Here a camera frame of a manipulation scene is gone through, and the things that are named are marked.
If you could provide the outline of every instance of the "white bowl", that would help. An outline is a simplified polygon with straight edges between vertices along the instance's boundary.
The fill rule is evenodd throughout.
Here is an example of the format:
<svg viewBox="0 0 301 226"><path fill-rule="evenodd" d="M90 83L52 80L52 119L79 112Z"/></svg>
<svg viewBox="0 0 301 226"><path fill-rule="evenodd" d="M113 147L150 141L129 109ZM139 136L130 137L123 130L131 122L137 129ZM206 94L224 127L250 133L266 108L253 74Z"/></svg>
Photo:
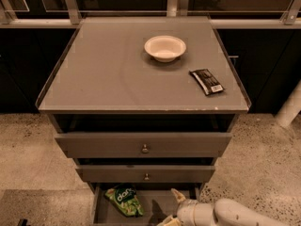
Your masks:
<svg viewBox="0 0 301 226"><path fill-rule="evenodd" d="M156 60L170 62L185 52L186 44L176 37L156 36L149 39L144 48Z"/></svg>

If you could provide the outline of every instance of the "drawer handle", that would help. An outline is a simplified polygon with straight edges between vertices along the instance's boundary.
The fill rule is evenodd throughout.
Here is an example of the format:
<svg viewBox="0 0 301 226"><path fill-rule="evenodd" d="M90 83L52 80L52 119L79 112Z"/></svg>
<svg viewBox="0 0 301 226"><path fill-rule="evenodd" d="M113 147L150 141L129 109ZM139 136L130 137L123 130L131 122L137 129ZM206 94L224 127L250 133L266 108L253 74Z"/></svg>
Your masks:
<svg viewBox="0 0 301 226"><path fill-rule="evenodd" d="M147 144L144 144L141 151L142 151L142 153L149 153L150 150L148 149L148 145L147 145Z"/></svg>
<svg viewBox="0 0 301 226"><path fill-rule="evenodd" d="M150 176L148 173L145 173L144 175L144 181L149 181L150 180Z"/></svg>

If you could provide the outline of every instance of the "floor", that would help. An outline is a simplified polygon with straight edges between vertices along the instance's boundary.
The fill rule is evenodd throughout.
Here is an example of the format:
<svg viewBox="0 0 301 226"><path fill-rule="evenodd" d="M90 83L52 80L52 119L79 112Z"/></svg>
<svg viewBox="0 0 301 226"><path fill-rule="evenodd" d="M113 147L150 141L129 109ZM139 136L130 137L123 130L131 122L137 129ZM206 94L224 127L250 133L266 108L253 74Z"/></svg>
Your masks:
<svg viewBox="0 0 301 226"><path fill-rule="evenodd" d="M0 115L0 225L89 225L93 194L56 145L44 115ZM270 114L240 116L202 202L234 199L301 226L301 115L282 128Z"/></svg>

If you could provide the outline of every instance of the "wrapper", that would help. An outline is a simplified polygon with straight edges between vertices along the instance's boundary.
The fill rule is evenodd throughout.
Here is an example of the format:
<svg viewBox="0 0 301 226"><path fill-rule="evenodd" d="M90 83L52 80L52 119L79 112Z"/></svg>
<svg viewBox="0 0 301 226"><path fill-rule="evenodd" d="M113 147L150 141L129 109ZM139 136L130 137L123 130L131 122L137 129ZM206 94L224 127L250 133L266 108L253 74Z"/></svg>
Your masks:
<svg viewBox="0 0 301 226"><path fill-rule="evenodd" d="M208 69L189 72L199 83L205 95L214 94L224 90L217 79L208 71Z"/></svg>
<svg viewBox="0 0 301 226"><path fill-rule="evenodd" d="M144 210L130 184L121 184L108 189L104 196L126 217L141 217Z"/></svg>

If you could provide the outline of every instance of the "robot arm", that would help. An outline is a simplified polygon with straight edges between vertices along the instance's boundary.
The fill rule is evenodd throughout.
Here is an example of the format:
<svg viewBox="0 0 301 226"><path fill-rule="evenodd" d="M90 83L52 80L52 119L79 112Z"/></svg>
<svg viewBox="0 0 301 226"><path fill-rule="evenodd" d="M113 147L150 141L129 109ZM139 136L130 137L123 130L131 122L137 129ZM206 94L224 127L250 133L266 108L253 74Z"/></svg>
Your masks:
<svg viewBox="0 0 301 226"><path fill-rule="evenodd" d="M175 189L172 192L179 204L177 217L169 216L158 226L288 226L233 200L200 203L186 199Z"/></svg>

